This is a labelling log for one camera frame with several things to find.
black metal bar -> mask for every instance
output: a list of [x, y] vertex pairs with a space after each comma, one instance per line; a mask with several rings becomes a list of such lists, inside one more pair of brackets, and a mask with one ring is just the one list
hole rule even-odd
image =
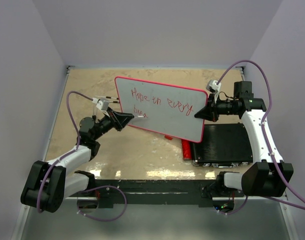
[[[206, 193], [207, 186], [215, 180], [118, 180], [97, 179], [96, 186], [114, 186], [121, 189], [128, 204], [148, 205], [197, 205], [201, 208], [213, 207], [211, 197]], [[99, 208], [112, 208], [114, 204], [123, 204], [119, 192], [107, 188], [100, 189]], [[230, 192], [212, 192], [212, 197], [227, 197]], [[76, 194], [73, 197], [96, 197], [95, 192], [89, 195]], [[242, 193], [235, 192], [236, 197]]]

tan table surface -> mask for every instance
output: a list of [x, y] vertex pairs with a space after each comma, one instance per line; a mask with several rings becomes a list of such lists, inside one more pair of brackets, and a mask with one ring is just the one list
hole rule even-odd
[[[224, 69], [72, 69], [70, 70], [63, 99], [53, 129], [46, 161], [66, 153], [76, 144], [76, 132], [66, 108], [66, 95], [78, 91], [89, 97], [117, 96], [114, 79], [125, 76], [161, 83], [205, 89], [211, 79], [219, 79]], [[221, 90], [233, 95], [234, 82], [241, 81], [239, 70], [231, 70], [222, 81]], [[93, 114], [93, 103], [72, 94], [71, 112], [79, 124]], [[120, 111], [119, 104], [111, 104]], [[238, 116], [220, 116], [218, 124], [241, 122]], [[160, 179], [215, 179], [222, 168], [196, 167], [184, 161], [181, 140], [168, 140], [164, 135], [127, 126], [121, 132], [112, 129], [97, 140], [101, 146], [97, 156], [81, 165], [78, 170], [93, 173], [97, 179], [160, 180]], [[245, 172], [249, 166], [229, 168]]]

black textured pad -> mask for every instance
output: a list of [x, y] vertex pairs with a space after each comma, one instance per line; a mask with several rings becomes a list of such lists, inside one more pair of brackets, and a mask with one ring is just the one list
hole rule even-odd
[[202, 142], [190, 144], [192, 159], [198, 164], [252, 163], [253, 154], [242, 123], [205, 124]]

white wall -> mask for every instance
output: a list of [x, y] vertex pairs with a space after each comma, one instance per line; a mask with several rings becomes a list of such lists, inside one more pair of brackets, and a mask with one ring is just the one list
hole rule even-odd
[[0, 240], [12, 235], [64, 80], [65, 66], [34, 3], [0, 0]]
[[[293, 164], [291, 185], [305, 196], [305, 0], [281, 3], [251, 60], [267, 74], [273, 100], [268, 116], [271, 132], [284, 160]], [[259, 71], [247, 64], [245, 73], [255, 96], [266, 98]], [[303, 204], [292, 194], [289, 199]], [[305, 240], [305, 211], [291, 212]]]
[[33, 0], [64, 62], [228, 66], [249, 59], [282, 0]]

whiteboard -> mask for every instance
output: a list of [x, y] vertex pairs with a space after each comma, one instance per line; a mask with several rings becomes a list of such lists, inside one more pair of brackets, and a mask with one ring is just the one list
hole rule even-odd
[[207, 104], [204, 90], [128, 77], [115, 78], [121, 111], [130, 126], [200, 143], [204, 120], [194, 115]]

